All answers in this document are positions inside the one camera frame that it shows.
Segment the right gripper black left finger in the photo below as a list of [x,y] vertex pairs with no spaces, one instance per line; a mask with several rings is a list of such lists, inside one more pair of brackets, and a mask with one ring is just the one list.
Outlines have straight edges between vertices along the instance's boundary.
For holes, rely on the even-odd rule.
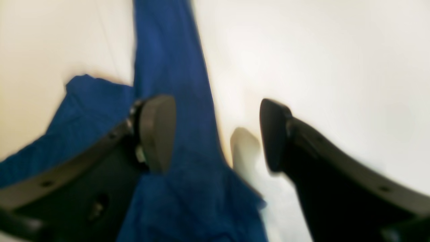
[[144,172],[166,172],[176,127],[172,95],[137,101],[89,149],[1,189],[1,232],[31,242],[114,242]]

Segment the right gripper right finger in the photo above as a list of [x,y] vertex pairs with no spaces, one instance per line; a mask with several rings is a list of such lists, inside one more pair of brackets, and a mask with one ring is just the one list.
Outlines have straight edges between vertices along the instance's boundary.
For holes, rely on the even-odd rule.
[[428,242],[430,199],[345,154],[290,109],[265,98],[260,128],[269,169],[294,184],[315,242]]

